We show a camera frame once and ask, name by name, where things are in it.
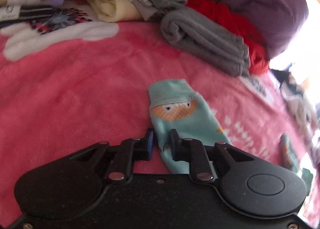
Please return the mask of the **teal printed kids garment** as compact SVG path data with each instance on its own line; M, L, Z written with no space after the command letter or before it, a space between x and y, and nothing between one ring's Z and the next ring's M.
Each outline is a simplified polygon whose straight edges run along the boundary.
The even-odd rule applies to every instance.
M216 142L231 143L206 100L185 80L167 79L153 83L148 93L149 113L160 155L172 173L189 173L187 162L172 159L169 146L172 129L180 138L197 139L205 146L214 146Z

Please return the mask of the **pink floral fleece blanket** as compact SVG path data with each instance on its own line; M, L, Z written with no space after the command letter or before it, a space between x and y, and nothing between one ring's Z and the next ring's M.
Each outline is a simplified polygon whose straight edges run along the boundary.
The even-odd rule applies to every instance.
M309 157L295 120L267 73L263 100L242 81L170 46L157 23L74 25L80 38L12 62L1 53L1 225L21 214L14 185L25 172L99 141L141 137L151 126L148 88L184 79L209 104L232 144L275 164L287 134Z

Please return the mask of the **folded grey cloth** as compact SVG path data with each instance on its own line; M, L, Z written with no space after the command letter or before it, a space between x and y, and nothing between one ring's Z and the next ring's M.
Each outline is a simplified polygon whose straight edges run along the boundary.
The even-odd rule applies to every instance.
M161 21L161 33L172 46L230 76L249 76L249 48L244 39L191 8L166 14Z

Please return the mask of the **folded cream yellow cloth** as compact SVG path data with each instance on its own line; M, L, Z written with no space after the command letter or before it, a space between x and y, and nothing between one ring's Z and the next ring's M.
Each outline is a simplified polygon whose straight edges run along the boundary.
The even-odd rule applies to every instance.
M141 21L143 16L129 0L86 0L97 19L108 23Z

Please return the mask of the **red quilt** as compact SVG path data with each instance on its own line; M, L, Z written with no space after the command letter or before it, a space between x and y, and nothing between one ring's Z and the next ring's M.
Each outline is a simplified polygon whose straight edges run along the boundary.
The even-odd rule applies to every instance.
M187 7L243 38L249 50L250 74L262 75L268 71L270 61L267 59L266 42L261 33L244 16L232 12L227 5L213 0L187 0Z

